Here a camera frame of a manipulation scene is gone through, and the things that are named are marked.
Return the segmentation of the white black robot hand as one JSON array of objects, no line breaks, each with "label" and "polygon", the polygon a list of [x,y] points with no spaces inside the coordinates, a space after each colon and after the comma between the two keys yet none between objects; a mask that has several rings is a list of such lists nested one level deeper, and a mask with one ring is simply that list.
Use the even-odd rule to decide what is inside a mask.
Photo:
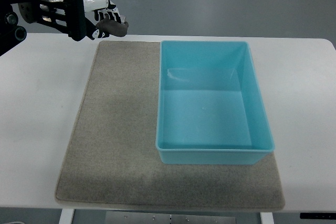
[{"label": "white black robot hand", "polygon": [[[93,12],[97,23],[105,18],[115,20],[121,24],[125,21],[125,16],[120,15],[119,10],[110,0],[83,0],[85,13]],[[107,38],[110,34],[100,31],[96,24],[86,19],[87,37],[94,40],[96,38]]]}]

